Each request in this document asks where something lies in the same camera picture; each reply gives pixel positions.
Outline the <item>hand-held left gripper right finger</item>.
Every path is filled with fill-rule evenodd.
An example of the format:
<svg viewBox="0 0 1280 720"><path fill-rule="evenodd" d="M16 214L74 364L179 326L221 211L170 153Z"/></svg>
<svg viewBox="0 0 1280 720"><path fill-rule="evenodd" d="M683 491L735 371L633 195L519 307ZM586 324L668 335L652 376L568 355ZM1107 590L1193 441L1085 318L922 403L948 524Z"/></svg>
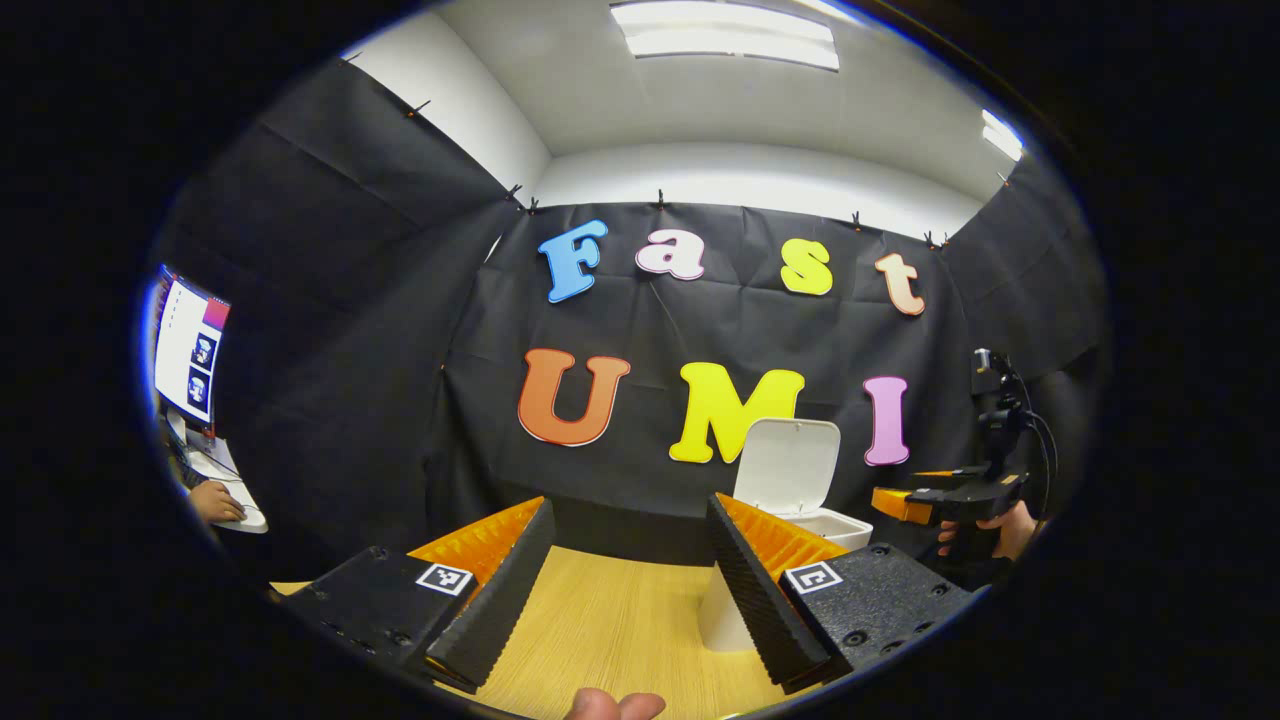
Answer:
<svg viewBox="0 0 1280 720"><path fill-rule="evenodd" d="M887 543L849 551L727 495L707 505L716 565L787 694L878 669L977 600Z"/></svg>

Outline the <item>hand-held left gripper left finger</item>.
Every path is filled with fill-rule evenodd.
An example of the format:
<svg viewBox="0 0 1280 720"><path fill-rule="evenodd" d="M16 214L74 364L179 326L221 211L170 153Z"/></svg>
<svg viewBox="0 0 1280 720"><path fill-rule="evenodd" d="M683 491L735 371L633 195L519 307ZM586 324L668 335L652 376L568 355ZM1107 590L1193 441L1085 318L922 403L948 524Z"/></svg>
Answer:
<svg viewBox="0 0 1280 720"><path fill-rule="evenodd" d="M371 546L283 603L379 666L475 693L492 675L556 538L535 497L412 552Z"/></svg>

